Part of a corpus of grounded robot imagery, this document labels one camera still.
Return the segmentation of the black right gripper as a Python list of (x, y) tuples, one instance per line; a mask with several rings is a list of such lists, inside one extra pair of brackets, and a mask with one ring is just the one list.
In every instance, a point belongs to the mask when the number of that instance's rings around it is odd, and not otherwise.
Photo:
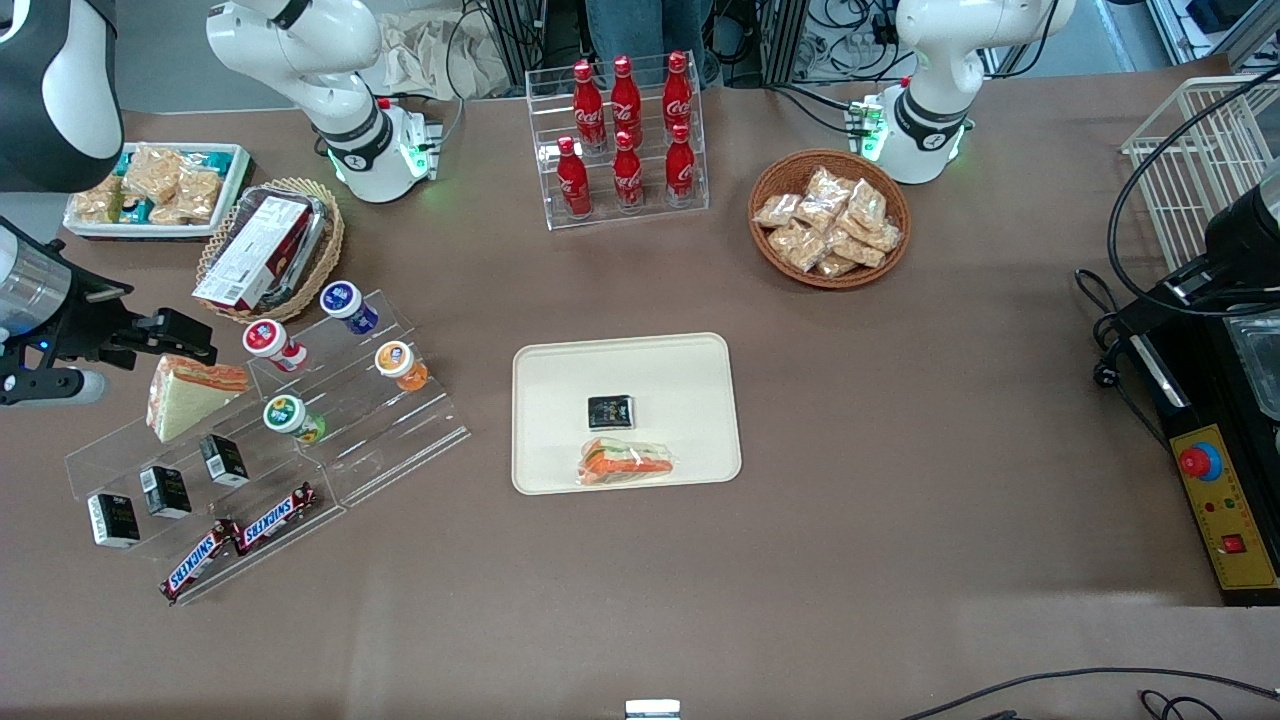
[[(137, 316), (124, 305), (134, 287), (105, 278), (74, 278), (58, 320), (58, 359), (102, 363), (133, 372), (140, 355), (186, 357), (211, 366), (219, 351), (212, 328), (172, 307)], [(136, 331), (143, 342), (133, 342)]]

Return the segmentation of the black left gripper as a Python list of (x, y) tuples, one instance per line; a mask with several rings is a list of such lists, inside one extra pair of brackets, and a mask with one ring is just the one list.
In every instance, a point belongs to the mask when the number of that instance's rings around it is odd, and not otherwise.
[(1116, 311), (1112, 324), (1121, 336), (1146, 334), (1179, 313), (1245, 313), (1233, 295), (1244, 277), (1244, 252), (1203, 252)]

